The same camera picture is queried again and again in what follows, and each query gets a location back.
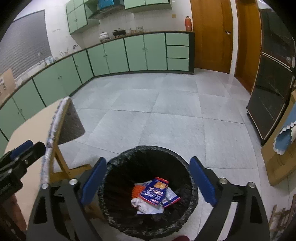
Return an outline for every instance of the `bottle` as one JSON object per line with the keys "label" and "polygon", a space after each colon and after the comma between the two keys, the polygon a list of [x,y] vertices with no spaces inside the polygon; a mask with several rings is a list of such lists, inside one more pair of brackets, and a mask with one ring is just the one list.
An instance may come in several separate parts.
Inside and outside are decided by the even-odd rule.
{"label": "bottle", "polygon": [[192,31],[192,22],[189,16],[185,18],[185,29],[186,31]]}

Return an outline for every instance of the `black trash bag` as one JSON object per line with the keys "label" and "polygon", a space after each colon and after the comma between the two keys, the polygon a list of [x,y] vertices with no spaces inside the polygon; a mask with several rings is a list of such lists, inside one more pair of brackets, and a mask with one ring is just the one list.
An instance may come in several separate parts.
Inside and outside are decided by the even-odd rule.
{"label": "black trash bag", "polygon": [[[161,177],[181,198],[161,214],[137,215],[131,205],[135,183]],[[163,238],[187,222],[198,203],[197,187],[189,165],[178,154],[162,147],[138,146],[111,159],[99,188],[100,208],[109,225],[133,237]]]}

